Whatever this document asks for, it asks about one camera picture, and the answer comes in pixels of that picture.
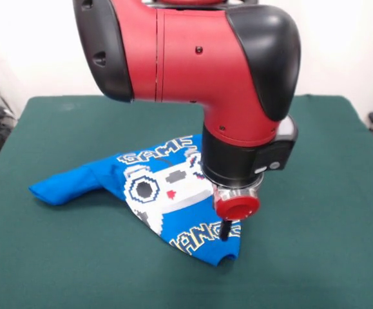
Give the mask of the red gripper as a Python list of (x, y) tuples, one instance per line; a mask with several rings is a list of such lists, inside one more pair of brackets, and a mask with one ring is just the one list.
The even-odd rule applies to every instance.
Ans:
[(222, 218), (219, 238), (227, 241), (232, 221), (244, 220), (255, 214), (260, 208), (259, 186), (227, 188), (213, 185), (213, 208)]

